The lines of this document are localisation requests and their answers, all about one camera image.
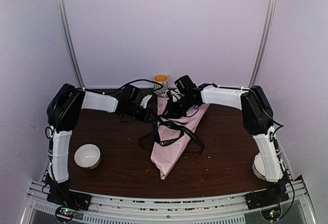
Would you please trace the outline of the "purple pink wrapping paper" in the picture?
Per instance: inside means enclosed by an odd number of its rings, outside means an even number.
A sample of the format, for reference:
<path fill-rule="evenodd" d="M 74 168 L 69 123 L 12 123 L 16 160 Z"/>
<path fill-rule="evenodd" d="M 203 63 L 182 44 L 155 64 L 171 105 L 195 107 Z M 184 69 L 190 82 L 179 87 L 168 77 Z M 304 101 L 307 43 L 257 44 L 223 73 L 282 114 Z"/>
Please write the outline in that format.
<path fill-rule="evenodd" d="M 208 108 L 208 104 L 201 105 L 199 109 L 195 109 L 192 107 L 187 111 L 187 117 L 174 119 L 173 121 L 177 121 L 179 123 L 187 123 L 184 126 L 195 133 L 199 122 L 201 121 Z M 160 140 L 176 138 L 179 136 L 179 131 L 170 130 L 169 128 L 163 126 L 159 127 L 158 132 Z M 176 143 L 168 147 L 161 147 L 156 143 L 154 144 L 151 153 L 151 161 L 156 165 L 157 169 L 159 170 L 160 179 L 166 179 L 166 177 L 169 175 L 169 173 L 177 163 L 178 159 L 186 149 L 189 142 L 190 138 L 187 135 L 184 135 Z"/>

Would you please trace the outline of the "black lettered ribbon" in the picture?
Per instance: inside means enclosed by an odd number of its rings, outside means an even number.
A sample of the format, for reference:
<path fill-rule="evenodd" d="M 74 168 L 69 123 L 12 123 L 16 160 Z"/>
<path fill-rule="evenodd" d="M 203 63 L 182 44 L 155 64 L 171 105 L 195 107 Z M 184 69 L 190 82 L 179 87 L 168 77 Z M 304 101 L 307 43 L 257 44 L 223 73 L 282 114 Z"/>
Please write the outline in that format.
<path fill-rule="evenodd" d="M 179 122 L 173 121 L 173 120 L 163 121 L 162 119 L 159 119 L 158 121 L 159 121 L 158 124 L 155 124 L 155 123 L 152 124 L 153 130 L 151 132 L 149 132 L 148 134 L 146 134 L 138 139 L 138 144 L 142 149 L 148 150 L 148 151 L 151 150 L 144 143 L 144 141 L 151 136 L 154 138 L 154 143 L 160 145 L 161 147 L 168 147 L 168 146 L 176 143 L 184 135 L 187 135 L 191 141 L 193 141 L 194 143 L 196 143 L 199 146 L 200 150 L 199 151 L 186 151 L 186 153 L 195 153 L 198 155 L 203 153 L 203 151 L 204 151 L 203 141 L 194 132 L 192 132 L 189 128 L 184 126 L 187 123 L 179 123 Z M 158 131 L 159 131 L 159 127 L 161 127 L 161 126 L 169 128 L 170 130 L 179 131 L 179 136 L 176 138 L 160 140 Z"/>

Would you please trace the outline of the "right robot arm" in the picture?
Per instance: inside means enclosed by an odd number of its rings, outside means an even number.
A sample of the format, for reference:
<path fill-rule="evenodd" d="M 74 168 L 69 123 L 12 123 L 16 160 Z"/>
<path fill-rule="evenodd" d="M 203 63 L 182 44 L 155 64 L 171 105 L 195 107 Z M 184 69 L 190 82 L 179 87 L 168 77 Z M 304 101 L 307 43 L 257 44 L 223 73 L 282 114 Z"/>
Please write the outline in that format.
<path fill-rule="evenodd" d="M 188 75 L 175 81 L 178 93 L 167 91 L 168 102 L 162 114 L 163 126 L 180 131 L 203 149 L 203 142 L 188 128 L 179 125 L 178 118 L 186 117 L 191 107 L 215 104 L 233 107 L 242 111 L 244 129 L 254 138 L 259 153 L 252 164 L 254 174 L 270 182 L 262 191 L 250 192 L 245 199 L 248 209 L 280 205 L 289 199 L 286 184 L 290 182 L 286 167 L 280 155 L 273 110 L 261 86 L 230 88 L 215 84 L 195 85 Z"/>

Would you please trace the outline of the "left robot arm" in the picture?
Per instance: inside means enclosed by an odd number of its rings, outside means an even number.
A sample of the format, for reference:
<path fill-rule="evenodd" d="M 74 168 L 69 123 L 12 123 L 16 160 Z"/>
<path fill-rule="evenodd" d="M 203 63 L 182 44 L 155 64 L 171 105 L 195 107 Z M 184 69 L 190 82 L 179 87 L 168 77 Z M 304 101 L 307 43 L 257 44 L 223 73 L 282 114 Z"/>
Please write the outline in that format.
<path fill-rule="evenodd" d="M 118 96 L 100 94 L 90 90 L 64 84 L 47 108 L 48 126 L 45 134 L 49 140 L 49 171 L 46 184 L 50 191 L 47 201 L 73 210 L 87 210 L 91 195 L 70 190 L 68 172 L 69 144 L 72 131 L 78 123 L 81 110 L 97 110 L 117 115 L 130 116 L 138 121 L 150 123 L 156 113 L 150 104 L 155 93 L 135 103 L 140 89 L 127 84 Z"/>

